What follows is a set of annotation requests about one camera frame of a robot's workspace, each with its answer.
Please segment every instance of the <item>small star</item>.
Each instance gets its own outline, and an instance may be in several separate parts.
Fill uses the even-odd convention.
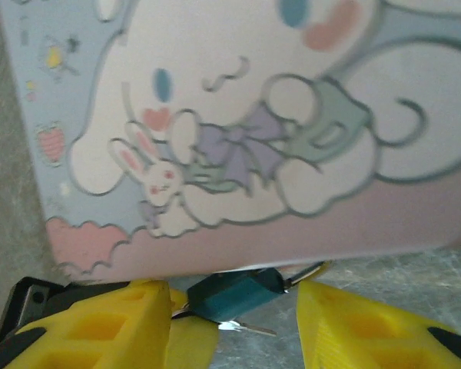
[[[60,193],[61,193],[61,196],[63,196],[64,198],[68,197],[70,195],[70,186],[68,185],[68,183],[66,182],[62,182],[60,184]]]
[[[71,35],[68,39],[67,39],[67,44],[68,44],[68,47],[67,47],[67,52],[69,54],[73,54],[75,52],[78,51],[78,48],[80,46],[80,41],[78,40],[78,37],[75,36],[75,35]]]

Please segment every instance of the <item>ear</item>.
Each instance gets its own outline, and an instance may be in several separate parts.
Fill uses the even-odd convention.
[[[93,0],[98,18],[102,22],[112,20],[121,7],[123,0]]]
[[[161,160],[157,145],[152,140],[148,130],[137,122],[130,121],[126,124],[126,132],[131,142],[134,142],[141,153],[147,155],[152,164]]]
[[[144,181],[144,162],[140,155],[123,139],[115,138],[108,143],[108,151],[125,172],[135,181]]]

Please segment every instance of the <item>cartoon illustration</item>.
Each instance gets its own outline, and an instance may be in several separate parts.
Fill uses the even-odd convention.
[[[72,255],[80,254],[82,261],[76,267],[82,270],[89,270],[96,264],[110,265],[113,245],[128,243],[128,236],[120,228],[112,224],[102,227],[92,221],[72,227],[62,218],[51,218],[46,231],[59,260],[69,260]],[[86,243],[97,247],[84,249]]]
[[[78,71],[68,65],[68,53],[71,45],[65,47],[61,42],[46,36],[39,52],[40,68],[49,73],[56,81],[60,81],[65,71],[78,75]]]
[[[148,230],[155,237],[163,234],[176,236],[194,230],[197,223],[187,215],[177,196],[183,184],[183,175],[177,165],[161,158],[156,144],[137,123],[127,124],[128,135],[136,142],[137,149],[122,139],[110,142],[115,161],[144,188],[148,201],[140,203],[141,213],[148,223]],[[147,166],[141,155],[151,161]]]
[[[36,139],[44,162],[58,167],[65,153],[65,134],[60,124],[55,122],[47,128],[39,128]]]
[[[107,20],[120,2],[97,4]],[[461,2],[438,0],[138,2],[72,146],[76,184],[107,194],[128,173],[144,188],[150,233],[177,237],[311,217],[375,177],[457,168],[461,42],[414,38],[356,55],[391,5],[461,15]],[[328,77],[339,68],[341,80]]]

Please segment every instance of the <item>gray marble surface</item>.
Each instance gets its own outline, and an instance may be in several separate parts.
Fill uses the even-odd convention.
[[[0,30],[0,314],[25,275],[66,282],[48,250],[35,179]],[[185,288],[197,278],[171,283]],[[338,261],[321,281],[451,324],[461,332],[461,251]],[[303,367],[290,293],[243,320],[279,337],[224,332],[212,368]]]

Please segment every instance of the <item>teal padlock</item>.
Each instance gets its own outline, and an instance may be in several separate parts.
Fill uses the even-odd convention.
[[[288,279],[275,268],[212,274],[187,290],[185,311],[209,321],[232,321],[286,294],[299,281],[328,264],[322,261]]]

